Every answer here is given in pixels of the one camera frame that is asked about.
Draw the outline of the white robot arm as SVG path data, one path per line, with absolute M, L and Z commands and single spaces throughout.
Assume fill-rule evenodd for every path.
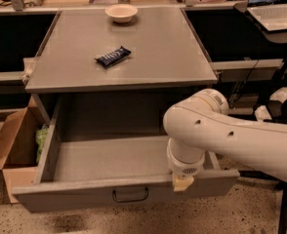
M 287 182 L 287 125 L 233 118 L 227 111 L 225 97 L 213 89 L 166 111 L 167 157 L 176 177 L 197 176 L 210 151 Z

